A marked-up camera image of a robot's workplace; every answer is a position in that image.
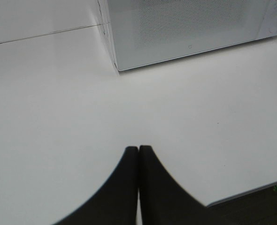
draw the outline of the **dark floor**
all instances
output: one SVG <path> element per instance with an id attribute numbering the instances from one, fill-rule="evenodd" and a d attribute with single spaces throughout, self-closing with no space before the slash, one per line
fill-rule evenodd
<path id="1" fill-rule="evenodd" d="M 211 208 L 238 225 L 277 225 L 277 186 Z"/>

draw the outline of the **microwave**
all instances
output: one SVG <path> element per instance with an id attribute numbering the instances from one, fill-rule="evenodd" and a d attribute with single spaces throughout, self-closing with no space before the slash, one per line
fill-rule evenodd
<path id="1" fill-rule="evenodd" d="M 119 71 L 277 35 L 277 0 L 98 0 Z"/>

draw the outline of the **white wall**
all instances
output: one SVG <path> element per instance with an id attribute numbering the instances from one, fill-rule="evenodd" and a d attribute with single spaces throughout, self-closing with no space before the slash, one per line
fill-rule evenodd
<path id="1" fill-rule="evenodd" d="M 0 42 L 99 23 L 97 0 L 0 0 Z"/>

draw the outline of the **white table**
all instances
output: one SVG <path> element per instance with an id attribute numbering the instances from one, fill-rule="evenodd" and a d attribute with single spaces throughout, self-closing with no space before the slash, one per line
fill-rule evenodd
<path id="1" fill-rule="evenodd" d="M 61 219 L 140 144 L 204 205 L 277 182 L 277 37 L 120 75 L 98 27 L 0 45 L 0 225 Z"/>
<path id="2" fill-rule="evenodd" d="M 100 23 L 97 0 L 0 0 L 0 42 Z"/>

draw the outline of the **microwave door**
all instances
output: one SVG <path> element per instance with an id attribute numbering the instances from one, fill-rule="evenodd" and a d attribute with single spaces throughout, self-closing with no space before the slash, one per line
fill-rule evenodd
<path id="1" fill-rule="evenodd" d="M 255 40 L 268 0 L 110 0 L 119 70 Z"/>

